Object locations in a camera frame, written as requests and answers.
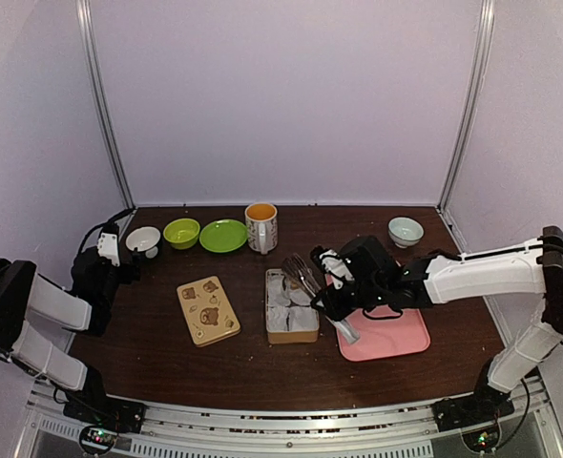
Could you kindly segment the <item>black white dotted cup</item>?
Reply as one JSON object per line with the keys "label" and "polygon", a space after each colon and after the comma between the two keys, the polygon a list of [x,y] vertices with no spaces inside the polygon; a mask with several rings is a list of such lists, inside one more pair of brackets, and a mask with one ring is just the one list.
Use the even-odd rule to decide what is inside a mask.
{"label": "black white dotted cup", "polygon": [[162,236],[153,226],[139,227],[126,237],[125,246],[134,257],[152,260],[160,252]]}

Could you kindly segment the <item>aluminium front rail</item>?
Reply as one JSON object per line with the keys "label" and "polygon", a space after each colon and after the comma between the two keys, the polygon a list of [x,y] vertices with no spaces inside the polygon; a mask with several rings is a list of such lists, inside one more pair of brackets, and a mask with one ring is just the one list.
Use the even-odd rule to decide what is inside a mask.
{"label": "aluminium front rail", "polygon": [[109,457],[472,457],[468,440],[500,427],[494,457],[563,457],[563,434],[539,376],[499,420],[443,431],[433,401],[312,411],[229,410],[149,402],[142,430]]}

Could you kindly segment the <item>left aluminium frame post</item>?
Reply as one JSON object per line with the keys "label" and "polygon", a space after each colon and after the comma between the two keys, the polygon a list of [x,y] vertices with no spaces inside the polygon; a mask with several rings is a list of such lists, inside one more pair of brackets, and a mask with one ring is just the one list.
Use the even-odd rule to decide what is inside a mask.
{"label": "left aluminium frame post", "polygon": [[76,0],[75,6],[88,74],[94,94],[95,114],[103,137],[105,150],[111,164],[115,183],[123,205],[125,208],[134,208],[135,202],[122,164],[120,152],[118,150],[112,116],[105,94],[103,77],[95,42],[91,2],[88,0]]}

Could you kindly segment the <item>beige tin box base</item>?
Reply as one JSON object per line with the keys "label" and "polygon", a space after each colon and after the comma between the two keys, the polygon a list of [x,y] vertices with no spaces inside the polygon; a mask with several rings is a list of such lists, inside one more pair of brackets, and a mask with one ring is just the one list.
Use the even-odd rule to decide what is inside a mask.
{"label": "beige tin box base", "polygon": [[270,344],[312,344],[320,332],[319,316],[307,294],[281,269],[265,274],[265,328]]}

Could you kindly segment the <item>white paper cupcake liner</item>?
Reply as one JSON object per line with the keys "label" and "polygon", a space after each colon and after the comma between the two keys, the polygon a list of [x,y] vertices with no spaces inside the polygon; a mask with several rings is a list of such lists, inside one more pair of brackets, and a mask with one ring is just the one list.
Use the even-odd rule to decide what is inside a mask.
{"label": "white paper cupcake liner", "polygon": [[289,308],[289,332],[310,332],[319,328],[316,311],[310,307]]}
{"label": "white paper cupcake liner", "polygon": [[289,331],[289,308],[281,306],[268,307],[266,311],[266,329],[271,333]]}
{"label": "white paper cupcake liner", "polygon": [[310,307],[310,297],[301,289],[300,286],[297,290],[291,290],[290,282],[292,282],[292,280],[288,277],[285,277],[283,279],[284,296],[290,300],[292,305],[300,307]]}
{"label": "white paper cupcake liner", "polygon": [[266,281],[266,303],[268,307],[286,307],[290,300],[284,286],[283,273],[270,273]]}

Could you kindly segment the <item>aluminium frame post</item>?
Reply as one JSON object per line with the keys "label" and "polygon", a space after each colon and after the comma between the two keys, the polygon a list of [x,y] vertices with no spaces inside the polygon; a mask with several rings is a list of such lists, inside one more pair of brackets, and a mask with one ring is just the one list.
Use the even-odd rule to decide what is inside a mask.
{"label": "aluminium frame post", "polygon": [[94,94],[95,114],[103,137],[105,150],[111,164],[115,183],[123,205],[125,208],[134,208],[135,202],[122,164],[120,152],[118,150],[112,116],[105,94],[103,77],[95,42],[91,2],[88,0],[76,0],[75,6],[88,74]]}
{"label": "aluminium frame post", "polygon": [[477,113],[478,101],[487,72],[495,24],[495,1],[483,0],[476,33],[475,47],[464,108],[454,142],[451,161],[437,208],[441,214],[448,211],[452,193],[469,144],[469,136]]}

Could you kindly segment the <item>right aluminium frame post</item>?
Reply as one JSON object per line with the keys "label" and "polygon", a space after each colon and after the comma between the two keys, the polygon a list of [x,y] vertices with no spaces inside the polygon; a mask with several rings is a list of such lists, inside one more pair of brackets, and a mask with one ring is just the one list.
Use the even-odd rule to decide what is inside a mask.
{"label": "right aluminium frame post", "polygon": [[469,144],[469,136],[477,113],[478,101],[487,72],[495,24],[495,1],[483,0],[476,33],[475,47],[464,108],[454,142],[451,161],[437,208],[441,214],[448,211],[452,193]]}

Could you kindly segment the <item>pale celadon tea bowl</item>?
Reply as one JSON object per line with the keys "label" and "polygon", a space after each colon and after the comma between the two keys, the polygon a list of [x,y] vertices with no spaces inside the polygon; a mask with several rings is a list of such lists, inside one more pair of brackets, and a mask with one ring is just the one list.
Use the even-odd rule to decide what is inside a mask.
{"label": "pale celadon tea bowl", "polygon": [[392,242],[402,249],[416,245],[425,234],[423,226],[418,221],[407,217],[391,219],[387,229]]}

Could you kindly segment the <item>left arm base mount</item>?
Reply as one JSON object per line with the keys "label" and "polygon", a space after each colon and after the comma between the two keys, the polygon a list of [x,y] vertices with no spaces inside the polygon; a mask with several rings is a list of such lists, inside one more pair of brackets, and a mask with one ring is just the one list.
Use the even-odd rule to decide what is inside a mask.
{"label": "left arm base mount", "polygon": [[122,434],[139,433],[145,418],[146,405],[110,398],[106,409],[87,405],[77,398],[63,402],[63,414],[85,424],[78,433],[78,445],[92,456],[110,452]]}

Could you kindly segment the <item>pink plastic tray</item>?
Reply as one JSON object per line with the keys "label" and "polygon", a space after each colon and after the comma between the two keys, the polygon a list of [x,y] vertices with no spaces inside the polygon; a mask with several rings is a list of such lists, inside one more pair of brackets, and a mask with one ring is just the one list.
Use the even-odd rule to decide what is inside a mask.
{"label": "pink plastic tray", "polygon": [[382,285],[378,268],[352,274],[357,308],[346,317],[360,340],[349,344],[337,331],[341,354],[350,362],[365,362],[420,353],[428,349],[430,336],[419,311],[392,303],[392,294]]}

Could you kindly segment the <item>bear print tin lid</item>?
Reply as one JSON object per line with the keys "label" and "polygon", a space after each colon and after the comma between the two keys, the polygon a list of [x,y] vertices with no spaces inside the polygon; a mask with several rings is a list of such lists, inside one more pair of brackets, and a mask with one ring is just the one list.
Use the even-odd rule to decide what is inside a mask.
{"label": "bear print tin lid", "polygon": [[217,276],[179,286],[177,297],[196,347],[215,344],[240,333],[240,321]]}

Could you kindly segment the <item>green small bowl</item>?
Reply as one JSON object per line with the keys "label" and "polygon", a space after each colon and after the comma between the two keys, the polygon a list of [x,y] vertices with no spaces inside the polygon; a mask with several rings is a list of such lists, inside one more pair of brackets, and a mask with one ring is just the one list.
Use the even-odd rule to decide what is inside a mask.
{"label": "green small bowl", "polygon": [[176,250],[192,248],[198,241],[200,224],[195,219],[175,219],[169,222],[163,237]]}

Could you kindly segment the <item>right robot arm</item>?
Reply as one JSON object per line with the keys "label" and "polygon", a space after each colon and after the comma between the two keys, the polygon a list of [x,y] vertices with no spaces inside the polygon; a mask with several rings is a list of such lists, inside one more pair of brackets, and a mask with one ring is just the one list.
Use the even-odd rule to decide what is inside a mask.
{"label": "right robot arm", "polygon": [[541,303],[513,343],[487,363],[465,403],[471,420],[487,420],[521,380],[563,344],[563,231],[473,254],[442,250],[399,264],[374,236],[357,237],[340,251],[315,247],[310,258],[331,279],[311,304],[346,336],[348,316],[378,306],[397,316],[468,298],[534,294]]}

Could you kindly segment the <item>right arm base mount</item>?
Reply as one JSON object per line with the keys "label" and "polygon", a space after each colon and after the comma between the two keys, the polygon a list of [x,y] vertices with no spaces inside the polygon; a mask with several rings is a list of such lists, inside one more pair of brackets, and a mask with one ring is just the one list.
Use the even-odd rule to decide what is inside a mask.
{"label": "right arm base mount", "polygon": [[439,432],[459,430],[464,446],[481,454],[493,452],[502,444],[499,421],[514,413],[509,400],[497,405],[478,401],[474,394],[440,400],[431,409]]}

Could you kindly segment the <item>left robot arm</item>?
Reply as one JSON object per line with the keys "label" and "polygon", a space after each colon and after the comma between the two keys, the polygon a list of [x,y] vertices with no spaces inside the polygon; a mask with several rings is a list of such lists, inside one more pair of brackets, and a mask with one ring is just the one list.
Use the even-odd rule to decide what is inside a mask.
{"label": "left robot arm", "polygon": [[14,363],[63,390],[94,424],[113,416],[97,369],[61,350],[29,321],[34,314],[77,334],[100,337],[112,319],[120,285],[140,278],[139,263],[116,263],[94,248],[74,260],[73,288],[39,273],[31,260],[0,258],[0,360]]}

